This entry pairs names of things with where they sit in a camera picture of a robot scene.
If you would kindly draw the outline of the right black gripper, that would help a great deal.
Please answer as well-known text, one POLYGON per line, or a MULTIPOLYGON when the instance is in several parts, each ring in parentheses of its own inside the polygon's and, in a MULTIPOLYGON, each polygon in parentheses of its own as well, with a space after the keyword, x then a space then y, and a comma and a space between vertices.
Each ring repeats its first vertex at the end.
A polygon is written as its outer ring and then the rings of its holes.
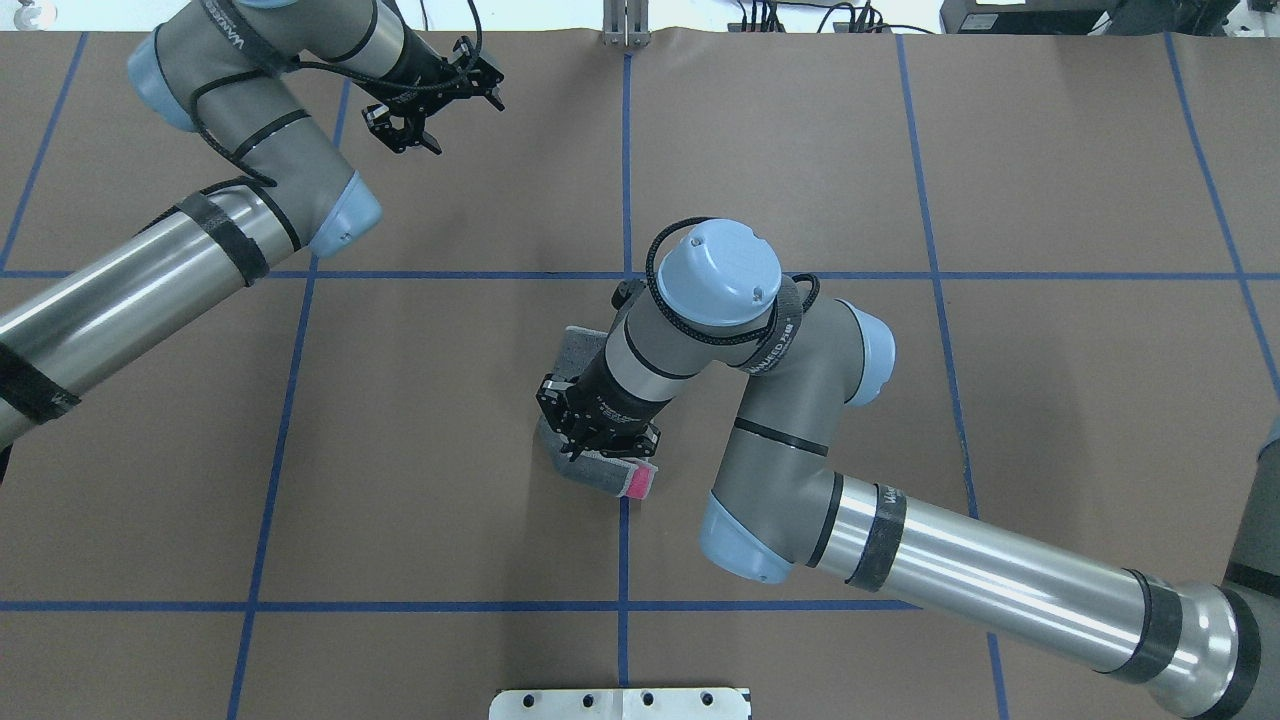
POLYGON ((663 402, 625 389, 603 350, 577 375, 545 375, 536 401, 554 436, 550 448, 571 461, 585 452, 613 459, 645 459, 657 452, 660 430, 653 419, 663 402))

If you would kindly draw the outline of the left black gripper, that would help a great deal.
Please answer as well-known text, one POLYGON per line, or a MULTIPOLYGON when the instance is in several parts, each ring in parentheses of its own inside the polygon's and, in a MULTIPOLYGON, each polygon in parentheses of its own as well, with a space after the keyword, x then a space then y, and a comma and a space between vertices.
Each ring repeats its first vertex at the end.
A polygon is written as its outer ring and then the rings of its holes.
POLYGON ((422 37, 410 35, 387 76, 360 85, 376 99, 361 114, 369 132, 393 152, 424 147, 440 155, 428 119, 451 102, 471 97, 484 97, 503 111, 499 86, 504 78, 476 38, 460 37, 452 55, 444 58, 422 37))

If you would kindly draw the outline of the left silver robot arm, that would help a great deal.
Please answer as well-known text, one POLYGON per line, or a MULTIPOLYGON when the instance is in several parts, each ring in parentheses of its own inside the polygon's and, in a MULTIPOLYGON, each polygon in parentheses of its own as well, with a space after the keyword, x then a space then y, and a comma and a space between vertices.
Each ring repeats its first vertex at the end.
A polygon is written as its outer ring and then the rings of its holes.
POLYGON ((3 315, 3 446, 76 410, 93 388, 297 252, 329 258, 381 220, 367 181, 285 85, 347 79, 393 152, 439 152, 431 117, 504 73, 481 27, 438 50, 392 1, 191 1, 147 33, 127 74, 140 101, 204 141, 227 176, 3 315))

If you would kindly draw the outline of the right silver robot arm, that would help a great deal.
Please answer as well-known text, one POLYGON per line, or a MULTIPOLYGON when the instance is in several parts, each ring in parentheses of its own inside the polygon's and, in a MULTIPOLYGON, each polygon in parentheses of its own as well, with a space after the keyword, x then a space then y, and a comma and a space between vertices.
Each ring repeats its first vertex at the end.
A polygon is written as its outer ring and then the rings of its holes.
POLYGON ((691 217, 623 281, 605 333, 571 327, 536 400, 563 477, 645 471, 655 416, 712 363, 748 383, 710 489, 703 553, 737 577, 797 565, 884 592, 1144 687, 1183 719, 1277 716, 1277 432, 1257 470, 1221 582, 1167 583, 832 470, 845 407, 874 401, 892 331, 810 273, 786 274, 740 222, 691 217))

